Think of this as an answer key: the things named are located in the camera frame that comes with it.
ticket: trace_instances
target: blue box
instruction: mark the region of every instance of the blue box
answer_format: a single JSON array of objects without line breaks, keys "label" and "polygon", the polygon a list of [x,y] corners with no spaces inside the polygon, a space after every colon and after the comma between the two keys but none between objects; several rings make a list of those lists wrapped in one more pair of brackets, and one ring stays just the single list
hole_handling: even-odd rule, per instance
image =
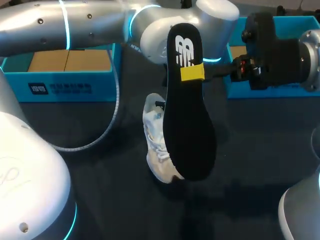
[{"label": "blue box", "polygon": [[[308,30],[320,29],[320,24],[313,16],[276,16],[273,19],[276,35],[280,39],[300,38]],[[241,40],[241,35],[245,29],[246,20],[246,17],[240,17],[237,22],[224,55],[225,63],[230,63],[233,60],[230,47],[245,46]],[[228,76],[224,78],[224,82],[228,99],[320,96],[320,92],[307,92],[298,83],[269,87],[266,90],[251,90],[248,81],[231,83]]]},{"label": "blue box", "polygon": [[[86,49],[112,50],[118,77],[120,44]],[[106,71],[28,72],[34,53],[7,57],[2,70],[20,103],[115,102],[116,84],[112,66]]]}]

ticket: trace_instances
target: white robotic arm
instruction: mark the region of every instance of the white robotic arm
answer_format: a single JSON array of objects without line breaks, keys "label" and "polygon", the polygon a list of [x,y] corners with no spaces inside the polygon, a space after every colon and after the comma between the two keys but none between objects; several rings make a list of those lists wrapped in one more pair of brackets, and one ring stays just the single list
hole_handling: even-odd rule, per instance
[{"label": "white robotic arm", "polygon": [[166,63],[170,27],[191,23],[200,31],[203,56],[219,59],[239,18],[227,0],[198,0],[189,9],[144,1],[39,1],[4,8],[0,56],[128,43],[156,64]]}]

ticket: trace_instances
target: shoe sole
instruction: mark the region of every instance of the shoe sole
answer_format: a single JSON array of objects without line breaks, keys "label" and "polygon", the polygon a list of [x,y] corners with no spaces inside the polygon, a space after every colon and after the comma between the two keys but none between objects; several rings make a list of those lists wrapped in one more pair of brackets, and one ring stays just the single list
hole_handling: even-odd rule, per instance
[{"label": "shoe sole", "polygon": [[202,40],[192,24],[180,23],[169,31],[167,74],[163,117],[166,148],[186,180],[203,180],[214,167],[217,141],[203,99]]}]

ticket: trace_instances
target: label on box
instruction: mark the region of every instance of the label on box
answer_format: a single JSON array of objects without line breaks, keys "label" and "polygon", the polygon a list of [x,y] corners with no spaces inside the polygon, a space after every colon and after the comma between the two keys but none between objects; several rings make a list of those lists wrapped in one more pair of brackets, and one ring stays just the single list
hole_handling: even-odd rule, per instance
[{"label": "label on box", "polygon": [[47,95],[48,90],[46,88],[46,85],[44,83],[38,82],[38,83],[28,83],[28,86],[31,90],[31,93],[34,95]]},{"label": "label on box", "polygon": [[89,83],[54,83],[49,87],[53,94],[92,94]]}]

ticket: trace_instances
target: cardboard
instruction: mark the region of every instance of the cardboard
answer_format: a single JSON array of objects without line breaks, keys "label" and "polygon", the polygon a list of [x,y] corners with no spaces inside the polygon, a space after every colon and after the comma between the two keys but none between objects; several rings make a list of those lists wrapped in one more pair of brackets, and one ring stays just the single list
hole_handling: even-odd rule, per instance
[{"label": "cardboard", "polygon": [[90,72],[110,71],[106,50],[55,50],[35,52],[28,72]]},{"label": "cardboard", "polygon": [[65,72],[110,71],[111,63],[106,50],[73,50],[65,65]]},{"label": "cardboard", "polygon": [[63,72],[68,54],[68,50],[35,52],[28,72]]},{"label": "cardboard", "polygon": [[239,57],[240,55],[247,54],[246,46],[231,46],[230,52],[232,55],[232,59]]}]

